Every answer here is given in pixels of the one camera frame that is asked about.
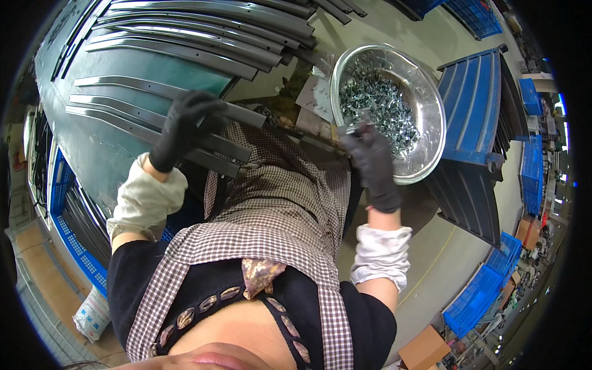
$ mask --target woman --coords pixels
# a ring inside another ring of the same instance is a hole
[[[188,186],[173,166],[188,138],[207,133],[195,123],[224,107],[205,92],[179,97],[160,141],[119,189],[107,293],[135,362],[121,368],[380,369],[397,331],[411,228],[401,226],[387,139],[372,128],[342,138],[372,204],[351,283],[339,283],[335,266],[359,199],[348,163],[315,163],[272,129],[229,124],[223,136],[252,149],[244,177],[210,172],[207,222],[158,242]]]

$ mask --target black glove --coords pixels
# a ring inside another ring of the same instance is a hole
[[[205,134],[206,115],[222,112],[226,103],[206,91],[180,94],[170,106],[162,134],[150,151],[150,163],[159,172],[170,172],[190,149],[189,142]]]
[[[403,199],[392,180],[388,139],[370,125],[365,126],[363,131],[361,135],[343,135],[341,142],[357,164],[371,205],[382,213],[394,213],[401,208]]]

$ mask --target white plastic sack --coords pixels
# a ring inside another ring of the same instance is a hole
[[[94,343],[111,322],[107,300],[95,287],[92,287],[91,293],[78,308],[76,315],[72,316],[72,319],[78,331],[91,343]]]

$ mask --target handwritten note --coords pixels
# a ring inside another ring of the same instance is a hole
[[[296,104],[315,113],[322,119],[332,123],[329,81],[318,76],[310,76],[296,99]]]

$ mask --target checkered apron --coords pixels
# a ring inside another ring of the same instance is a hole
[[[140,303],[127,339],[132,361],[149,349],[191,265],[224,259],[270,259],[293,266],[318,286],[325,369],[353,369],[348,317],[335,260],[347,212],[350,173],[345,160],[313,163],[288,137],[237,123],[228,139],[253,149],[241,181],[228,180],[223,211],[208,223],[181,230]],[[218,175],[210,172],[206,215]]]

